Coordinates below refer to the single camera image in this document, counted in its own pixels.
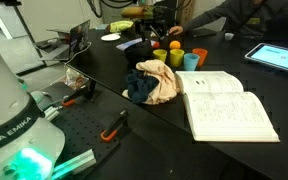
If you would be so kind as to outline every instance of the yellow cup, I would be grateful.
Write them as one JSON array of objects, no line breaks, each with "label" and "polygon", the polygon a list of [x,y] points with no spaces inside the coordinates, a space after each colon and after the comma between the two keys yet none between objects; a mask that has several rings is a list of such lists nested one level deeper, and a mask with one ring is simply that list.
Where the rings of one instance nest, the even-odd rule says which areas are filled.
[{"label": "yellow cup", "polygon": [[167,51],[164,49],[156,49],[153,51],[153,57],[159,59],[165,63]]},{"label": "yellow cup", "polygon": [[185,52],[182,49],[172,49],[170,53],[170,65],[172,67],[180,67],[183,63]]}]

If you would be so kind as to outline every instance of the orange cup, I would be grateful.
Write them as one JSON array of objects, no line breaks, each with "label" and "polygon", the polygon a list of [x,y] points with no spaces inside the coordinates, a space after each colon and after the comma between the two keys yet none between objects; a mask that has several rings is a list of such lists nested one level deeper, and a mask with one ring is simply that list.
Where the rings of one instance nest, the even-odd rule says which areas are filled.
[{"label": "orange cup", "polygon": [[204,60],[207,56],[208,51],[206,49],[202,49],[202,48],[195,48],[192,50],[192,53],[200,56],[200,59],[198,60],[198,63],[197,63],[197,67],[203,66]]}]

